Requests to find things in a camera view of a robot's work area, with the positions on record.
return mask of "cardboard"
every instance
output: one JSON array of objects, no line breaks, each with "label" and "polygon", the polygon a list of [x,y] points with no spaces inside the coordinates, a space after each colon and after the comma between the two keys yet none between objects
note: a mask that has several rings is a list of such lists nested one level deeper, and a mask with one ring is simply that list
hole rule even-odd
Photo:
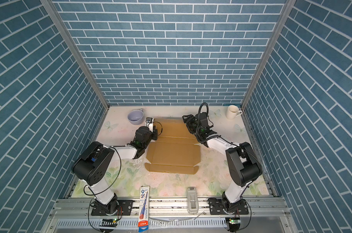
[{"label": "cardboard", "polygon": [[189,133],[183,120],[154,119],[158,130],[163,132],[156,142],[148,146],[145,163],[148,171],[167,172],[178,174],[195,174],[201,161],[201,147],[194,135]]}]

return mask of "blue brick wallpaper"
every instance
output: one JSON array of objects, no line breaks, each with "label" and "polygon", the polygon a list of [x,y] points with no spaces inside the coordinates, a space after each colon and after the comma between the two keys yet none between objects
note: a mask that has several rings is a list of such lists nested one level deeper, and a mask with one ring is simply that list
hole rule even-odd
[{"label": "blue brick wallpaper", "polygon": [[43,227],[104,109],[39,0],[0,0],[0,232]]},{"label": "blue brick wallpaper", "polygon": [[296,1],[245,112],[299,232],[352,232],[352,1]]},{"label": "blue brick wallpaper", "polygon": [[285,0],[53,1],[111,105],[240,104]]}]

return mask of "floral tablecloth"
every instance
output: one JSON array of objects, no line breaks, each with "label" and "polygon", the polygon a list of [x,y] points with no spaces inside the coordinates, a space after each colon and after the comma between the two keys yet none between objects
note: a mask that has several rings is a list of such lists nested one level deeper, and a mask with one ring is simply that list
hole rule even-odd
[{"label": "floral tablecloth", "polygon": [[[127,121],[127,114],[135,107],[111,107],[99,132],[97,141],[105,145],[124,145],[134,137],[139,126]],[[198,107],[143,107],[148,117],[181,117],[196,114]],[[226,107],[210,107],[210,120],[214,122],[216,132],[234,142],[249,142],[241,117],[228,120],[225,117]],[[186,196],[187,187],[196,187],[199,196],[221,195],[229,186],[231,177],[225,155],[201,145],[201,162],[195,175],[149,172],[144,163],[146,152],[136,160],[122,160],[122,168],[118,180],[111,189],[121,197],[138,197],[141,186],[150,186],[150,196]],[[105,174],[108,184],[111,184],[119,171],[120,162],[110,163]],[[88,197],[84,194],[84,182],[78,181],[72,197]],[[266,183],[260,176],[244,195],[268,195]]]}]

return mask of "aluminum frame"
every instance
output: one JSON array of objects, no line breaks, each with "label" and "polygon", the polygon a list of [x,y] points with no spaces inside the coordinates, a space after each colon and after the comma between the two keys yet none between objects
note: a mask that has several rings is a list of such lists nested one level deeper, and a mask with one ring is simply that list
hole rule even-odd
[{"label": "aluminum frame", "polygon": [[248,121],[248,118],[247,118],[247,115],[246,115],[246,112],[245,112],[244,109],[243,109],[243,114],[241,116],[242,116],[242,120],[244,122],[244,127],[246,128],[247,135],[250,138],[251,146],[252,146],[255,154],[257,155],[257,159],[261,163],[261,167],[263,169],[264,180],[266,182],[268,182],[273,196],[278,196],[277,195],[278,191],[276,190],[276,186],[274,185],[274,182],[271,179],[271,176],[270,176],[270,173],[269,173],[269,170],[268,170],[268,166],[265,164],[262,152],[261,152],[261,150],[259,148],[259,144],[257,143],[257,140],[256,140],[256,138],[255,138],[255,136],[253,134],[253,130],[252,130],[251,124]]},{"label": "aluminum frame", "polygon": [[[199,210],[198,214],[202,213],[197,220],[211,220],[225,217],[232,217],[233,215],[221,214],[221,215],[210,215],[209,205],[207,199],[210,197],[220,198],[219,196],[203,196],[198,197]],[[126,221],[136,221],[138,220],[138,210],[139,210],[139,198],[118,198],[121,199],[131,199],[134,201],[132,206],[132,213],[130,216],[123,216],[122,219]],[[273,197],[271,195],[266,196],[246,196],[244,199],[248,202],[251,207],[252,217],[280,217],[281,224],[283,226],[285,233],[295,233],[297,232],[293,224],[292,218],[290,216],[290,211],[282,197]],[[42,233],[53,233],[57,228],[60,221],[79,221],[84,222],[87,220],[88,205],[91,198],[67,198],[58,199],[51,215],[49,216]],[[185,219],[185,218],[195,218],[198,214],[188,213],[188,203],[186,197],[154,197],[149,198],[149,215],[152,218],[157,219]],[[241,217],[249,217],[250,214],[242,215]],[[102,216],[90,216],[90,221],[98,222],[102,219]],[[213,224],[204,224],[200,227],[216,227]],[[120,229],[133,229],[133,226],[121,226]]]},{"label": "aluminum frame", "polygon": [[56,26],[57,30],[59,31],[60,35],[62,36],[63,40],[67,44],[67,47],[70,49],[70,52],[74,56],[76,62],[78,63],[79,67],[82,69],[83,73],[85,74],[86,79],[91,84],[93,90],[99,97],[102,105],[105,107],[106,110],[109,109],[109,104],[105,99],[102,91],[100,90],[95,78],[93,77],[90,69],[88,68],[85,60],[83,59],[82,55],[79,52],[78,47],[76,46],[74,40],[72,39],[69,31],[67,30],[66,25],[63,23],[61,16],[57,12],[56,7],[54,6],[52,0],[40,0],[43,7],[47,11],[50,19],[53,21],[54,25]]},{"label": "aluminum frame", "polygon": [[285,25],[285,22],[287,21],[287,18],[289,17],[290,12],[291,12],[295,2],[296,2],[296,0],[287,0],[285,5],[283,6],[282,12],[281,12],[280,17],[278,19],[278,22],[276,23],[276,26],[273,29],[272,35],[271,35],[269,42],[264,50],[263,56],[260,60],[260,63],[257,66],[256,71],[252,77],[252,80],[247,88],[247,92],[246,92],[244,99],[242,101],[242,104],[241,104],[242,109],[244,109],[246,107],[246,105],[248,104],[248,100],[250,99],[257,82],[259,81],[260,75],[262,74],[264,67],[267,64],[267,61],[269,59],[269,56],[272,53],[272,50],[273,50],[274,46],[276,45],[278,38],[280,37],[283,26]]}]

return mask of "ceramic cup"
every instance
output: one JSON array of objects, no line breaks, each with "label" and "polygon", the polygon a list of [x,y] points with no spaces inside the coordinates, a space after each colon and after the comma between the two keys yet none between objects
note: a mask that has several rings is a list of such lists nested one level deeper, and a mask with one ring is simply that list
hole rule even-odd
[{"label": "ceramic cup", "polygon": [[242,110],[239,110],[239,108],[235,105],[229,105],[228,109],[226,110],[226,118],[227,119],[234,119],[238,116],[242,115]]},{"label": "ceramic cup", "polygon": [[144,110],[133,110],[128,114],[127,118],[131,124],[139,125],[144,119]]}]

